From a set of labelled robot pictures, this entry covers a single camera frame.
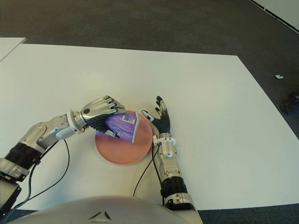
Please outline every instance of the white table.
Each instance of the white table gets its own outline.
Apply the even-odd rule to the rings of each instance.
[[[20,43],[24,43],[26,38],[0,37],[0,62],[9,55]]]
[[[105,94],[138,112],[155,113],[155,97],[165,99],[178,162],[199,210],[299,203],[299,141],[237,56],[21,44],[0,64],[0,156],[31,125]],[[134,165],[111,164],[96,151],[94,134],[68,139],[66,177],[23,209],[133,193],[150,155]],[[61,176],[66,155],[61,142],[45,157],[33,194]],[[27,181],[22,187],[18,202]],[[137,196],[161,202],[152,166]]]

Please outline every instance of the metal joint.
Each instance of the metal joint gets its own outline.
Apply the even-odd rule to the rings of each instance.
[[[191,204],[193,206],[193,208],[195,209],[192,197],[188,193],[176,193],[173,195],[169,195],[165,200],[167,202],[173,201],[174,204],[188,203],[188,204]]]
[[[7,174],[15,179],[20,178],[22,175],[25,178],[29,171],[5,158],[0,158],[0,172]]]

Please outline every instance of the white bracket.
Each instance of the white bracket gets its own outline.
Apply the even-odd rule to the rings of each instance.
[[[175,145],[176,144],[176,139],[174,139],[174,138],[160,138],[160,139],[158,139],[156,135],[153,136],[154,146],[156,146],[158,143],[162,143],[162,142],[172,142],[173,145]]]
[[[69,125],[74,133],[80,134],[80,133],[84,132],[84,129],[79,127],[79,125],[76,123],[76,121],[74,119],[74,111],[73,110],[69,110],[66,113],[66,116],[67,116],[67,121],[69,122]]]

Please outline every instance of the purple package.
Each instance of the purple package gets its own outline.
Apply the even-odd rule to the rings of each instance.
[[[139,117],[136,112],[113,115],[106,119],[106,124],[120,139],[134,143],[139,126]]]

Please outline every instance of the dark object on floor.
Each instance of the dark object on floor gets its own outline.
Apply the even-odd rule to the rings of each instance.
[[[292,92],[289,98],[280,105],[280,108],[283,112],[290,114],[297,104],[299,104],[299,93]]]

